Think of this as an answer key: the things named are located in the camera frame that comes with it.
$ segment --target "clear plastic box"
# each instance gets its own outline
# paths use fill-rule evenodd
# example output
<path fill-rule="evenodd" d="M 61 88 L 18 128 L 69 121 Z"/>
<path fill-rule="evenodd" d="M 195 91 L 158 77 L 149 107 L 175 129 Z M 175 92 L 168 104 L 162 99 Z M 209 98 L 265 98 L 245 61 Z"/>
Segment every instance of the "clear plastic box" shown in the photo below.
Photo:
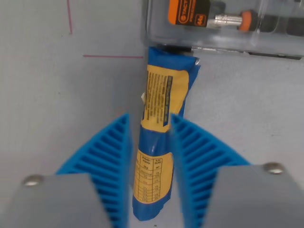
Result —
<path fill-rule="evenodd" d="M 202 2 L 209 13 L 193 14 Z M 146 32 L 157 44 L 302 57 L 304 0 L 149 0 Z"/>

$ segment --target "white work surface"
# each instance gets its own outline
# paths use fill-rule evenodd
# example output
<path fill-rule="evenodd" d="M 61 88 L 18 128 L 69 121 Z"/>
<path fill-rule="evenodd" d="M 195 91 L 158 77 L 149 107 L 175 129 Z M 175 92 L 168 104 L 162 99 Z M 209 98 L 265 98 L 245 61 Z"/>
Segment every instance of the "white work surface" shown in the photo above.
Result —
<path fill-rule="evenodd" d="M 0 2 L 0 211 L 27 175 L 51 175 L 119 115 L 135 146 L 146 58 L 141 0 Z M 304 186 L 304 62 L 203 55 L 185 117 L 254 164 L 283 163 Z M 161 213 L 130 227 L 181 228 L 176 183 Z"/>

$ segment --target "yellow label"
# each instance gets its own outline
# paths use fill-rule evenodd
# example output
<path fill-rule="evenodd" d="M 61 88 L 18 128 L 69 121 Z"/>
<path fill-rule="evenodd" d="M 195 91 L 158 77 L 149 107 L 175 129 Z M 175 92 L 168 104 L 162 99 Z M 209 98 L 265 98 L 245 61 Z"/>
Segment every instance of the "yellow label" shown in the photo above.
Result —
<path fill-rule="evenodd" d="M 173 173 L 172 153 L 149 156 L 138 150 L 133 194 L 144 204 L 154 203 L 170 190 Z"/>
<path fill-rule="evenodd" d="M 169 129 L 169 113 L 177 114 L 186 98 L 189 74 L 148 65 L 148 82 L 142 127 L 157 132 Z"/>

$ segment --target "blue ribbed gripper pad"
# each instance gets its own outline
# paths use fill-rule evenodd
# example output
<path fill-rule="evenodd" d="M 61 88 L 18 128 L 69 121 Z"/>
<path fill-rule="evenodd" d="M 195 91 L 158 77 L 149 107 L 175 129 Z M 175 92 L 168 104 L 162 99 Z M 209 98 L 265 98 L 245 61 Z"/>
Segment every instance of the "blue ribbed gripper pad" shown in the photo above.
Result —
<path fill-rule="evenodd" d="M 249 163 L 212 134 L 177 115 L 171 116 L 170 139 L 185 227 L 199 228 L 218 169 Z"/>
<path fill-rule="evenodd" d="M 88 173 L 114 228 L 128 223 L 132 138 L 125 114 L 82 146 L 57 174 Z"/>

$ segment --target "nutrition facts table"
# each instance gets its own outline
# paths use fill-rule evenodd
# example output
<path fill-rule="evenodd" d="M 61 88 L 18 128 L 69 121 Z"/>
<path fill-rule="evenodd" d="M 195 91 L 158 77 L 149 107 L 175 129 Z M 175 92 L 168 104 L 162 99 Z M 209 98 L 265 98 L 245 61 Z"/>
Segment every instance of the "nutrition facts table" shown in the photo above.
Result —
<path fill-rule="evenodd" d="M 142 202 L 153 203 L 161 195 L 162 158 L 137 153 L 134 196 Z"/>

